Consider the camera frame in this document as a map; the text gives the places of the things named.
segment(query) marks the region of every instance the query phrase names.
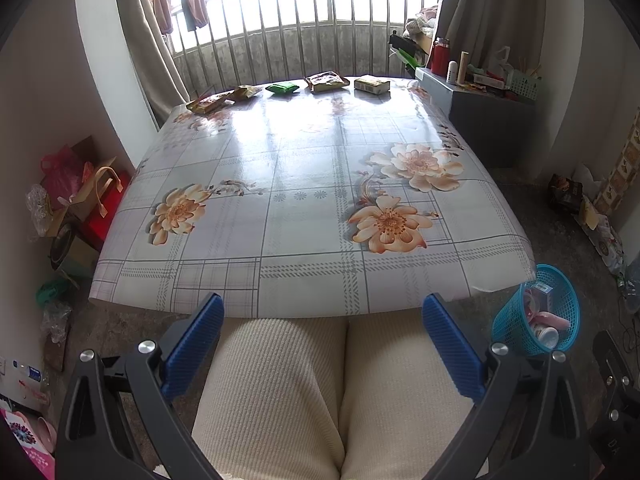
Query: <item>pink bag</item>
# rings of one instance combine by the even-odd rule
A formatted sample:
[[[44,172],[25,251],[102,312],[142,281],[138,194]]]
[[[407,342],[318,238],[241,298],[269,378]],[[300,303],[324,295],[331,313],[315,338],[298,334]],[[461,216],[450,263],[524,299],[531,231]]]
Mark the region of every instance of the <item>pink bag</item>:
[[[42,187],[49,194],[53,210],[68,205],[82,187],[84,162],[66,144],[56,154],[44,156],[40,169],[44,173]]]
[[[27,418],[20,412],[6,412],[2,408],[0,408],[0,416],[4,417],[22,449],[44,478],[55,480],[56,460],[44,448]]]

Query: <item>water bottle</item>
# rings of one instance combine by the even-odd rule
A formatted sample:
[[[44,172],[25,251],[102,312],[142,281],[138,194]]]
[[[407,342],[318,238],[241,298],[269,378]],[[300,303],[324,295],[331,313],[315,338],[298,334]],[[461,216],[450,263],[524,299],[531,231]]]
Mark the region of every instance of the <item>water bottle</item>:
[[[21,363],[20,361],[14,360],[14,368],[17,368],[17,370],[22,375],[30,379],[33,379],[34,381],[40,382],[42,380],[42,374],[40,373],[40,370],[38,370],[37,368],[34,368],[33,366],[29,366],[24,363]]]

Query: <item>white wall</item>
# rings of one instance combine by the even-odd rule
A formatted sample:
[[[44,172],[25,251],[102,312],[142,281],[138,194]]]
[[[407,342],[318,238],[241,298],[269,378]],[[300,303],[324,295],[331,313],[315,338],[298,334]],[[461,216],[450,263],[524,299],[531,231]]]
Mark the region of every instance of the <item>white wall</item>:
[[[609,0],[546,3],[540,124],[523,164],[542,182],[571,175],[598,153],[616,110],[628,35]]]
[[[158,130],[124,39],[116,0],[76,0],[78,26],[95,87],[137,167]]]
[[[100,156],[117,155],[133,169],[96,90],[75,1],[32,0],[0,50],[0,356],[8,363],[0,393],[18,402],[27,401],[10,360],[42,364],[42,312],[34,295],[52,275],[50,242],[27,241],[31,219],[24,195],[41,180],[44,155],[89,134]]]
[[[543,91],[536,103],[537,124],[519,166],[532,180],[546,160],[574,90],[584,28],[584,0],[546,0],[545,31],[540,52]]]

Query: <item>beige curtain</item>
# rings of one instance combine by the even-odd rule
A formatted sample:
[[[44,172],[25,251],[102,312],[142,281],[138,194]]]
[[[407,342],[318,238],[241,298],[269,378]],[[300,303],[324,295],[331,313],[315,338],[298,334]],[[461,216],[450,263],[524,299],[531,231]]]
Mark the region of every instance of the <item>beige curtain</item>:
[[[535,68],[540,60],[546,0],[440,0],[436,37],[448,38],[451,59],[470,53],[470,62],[486,68],[491,54],[511,47],[509,62]]]
[[[160,34],[149,0],[117,0],[133,65],[153,112],[164,122],[189,94]]]

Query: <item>plastic tablecloth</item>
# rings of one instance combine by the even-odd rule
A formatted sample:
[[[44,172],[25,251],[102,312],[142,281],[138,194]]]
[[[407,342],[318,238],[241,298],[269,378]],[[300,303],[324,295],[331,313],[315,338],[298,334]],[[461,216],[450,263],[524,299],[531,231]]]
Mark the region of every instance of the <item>plastic tablecloth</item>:
[[[110,227],[94,303],[231,317],[420,306],[532,279],[529,240],[415,81],[177,107]]]

